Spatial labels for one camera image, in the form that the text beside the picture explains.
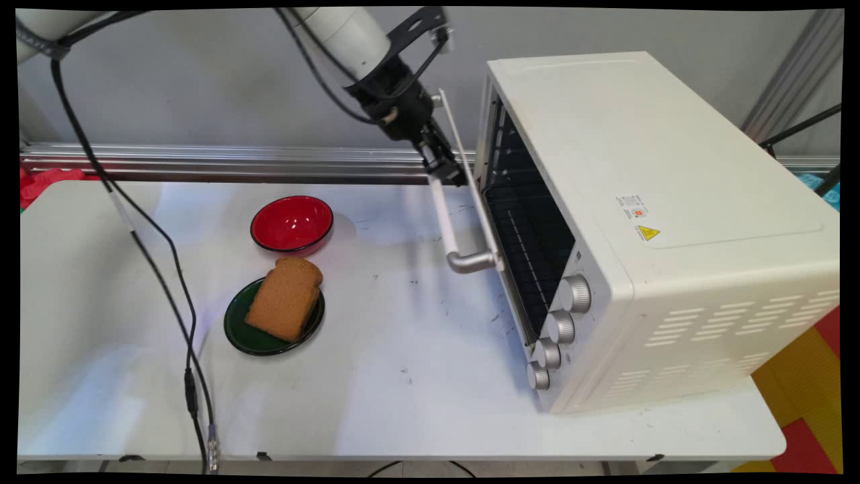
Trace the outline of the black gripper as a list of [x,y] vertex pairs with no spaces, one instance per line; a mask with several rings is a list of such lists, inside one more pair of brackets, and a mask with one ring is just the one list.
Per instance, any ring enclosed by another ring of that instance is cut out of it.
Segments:
[[455,187],[467,184],[465,173],[452,146],[433,120],[433,102],[419,77],[433,57],[413,73],[400,57],[384,57],[365,77],[346,87],[371,121],[390,140],[420,143],[428,175]]

